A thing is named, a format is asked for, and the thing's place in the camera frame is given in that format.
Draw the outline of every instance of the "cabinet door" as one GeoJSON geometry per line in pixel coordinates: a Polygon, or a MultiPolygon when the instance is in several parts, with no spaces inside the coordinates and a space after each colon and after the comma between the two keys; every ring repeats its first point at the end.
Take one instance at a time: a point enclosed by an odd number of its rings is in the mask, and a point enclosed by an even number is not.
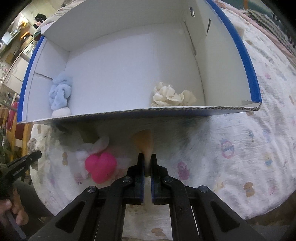
{"type": "Polygon", "coordinates": [[[12,68],[12,74],[16,78],[23,81],[27,67],[28,67],[28,62],[26,60],[24,60],[23,58],[18,57],[17,61],[14,64],[14,67],[12,68]]]}
{"type": "Polygon", "coordinates": [[[22,89],[22,81],[16,78],[13,74],[7,77],[7,79],[4,81],[4,84],[8,88],[20,94],[20,90],[22,89]]]}

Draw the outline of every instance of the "cardboard box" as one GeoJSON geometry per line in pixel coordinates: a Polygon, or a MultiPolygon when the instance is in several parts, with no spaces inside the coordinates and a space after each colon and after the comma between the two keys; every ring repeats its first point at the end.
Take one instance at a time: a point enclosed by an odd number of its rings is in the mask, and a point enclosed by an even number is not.
{"type": "Polygon", "coordinates": [[[48,93],[73,77],[58,119],[209,116],[258,110],[256,74],[234,26],[212,0],[86,0],[51,25],[30,60],[18,122],[52,121],[48,93]],[[196,106],[151,107],[163,81],[196,106]]]}

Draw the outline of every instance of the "person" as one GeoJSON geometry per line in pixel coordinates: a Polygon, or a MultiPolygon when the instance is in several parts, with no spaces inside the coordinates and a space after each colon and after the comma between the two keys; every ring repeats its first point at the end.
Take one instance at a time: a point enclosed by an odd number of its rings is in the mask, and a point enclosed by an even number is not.
{"type": "Polygon", "coordinates": [[[0,200],[0,216],[11,210],[16,215],[17,225],[21,227],[27,237],[31,237],[44,226],[45,223],[41,218],[46,217],[50,220],[53,217],[38,198],[32,185],[16,180],[12,195],[10,200],[0,200]]]}

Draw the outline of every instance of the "light blue fabric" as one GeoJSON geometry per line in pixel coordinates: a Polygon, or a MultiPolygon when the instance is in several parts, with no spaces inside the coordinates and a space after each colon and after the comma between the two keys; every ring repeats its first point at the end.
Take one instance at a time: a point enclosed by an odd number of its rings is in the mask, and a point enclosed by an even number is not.
{"type": "Polygon", "coordinates": [[[49,102],[52,110],[67,106],[67,98],[71,95],[71,87],[65,84],[52,85],[49,93],[49,102]]]}
{"type": "Polygon", "coordinates": [[[59,75],[52,80],[52,82],[55,85],[66,84],[72,86],[72,78],[66,75],[64,71],[60,72],[59,75]]]}

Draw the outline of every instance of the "plush toy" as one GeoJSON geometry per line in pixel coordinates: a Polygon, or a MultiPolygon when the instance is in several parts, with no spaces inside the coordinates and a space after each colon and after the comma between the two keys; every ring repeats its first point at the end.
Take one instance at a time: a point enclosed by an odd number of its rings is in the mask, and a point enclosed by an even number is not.
{"type": "Polygon", "coordinates": [[[85,169],[98,184],[104,183],[110,179],[116,166],[116,158],[108,152],[92,154],[85,160],[85,169]]]}

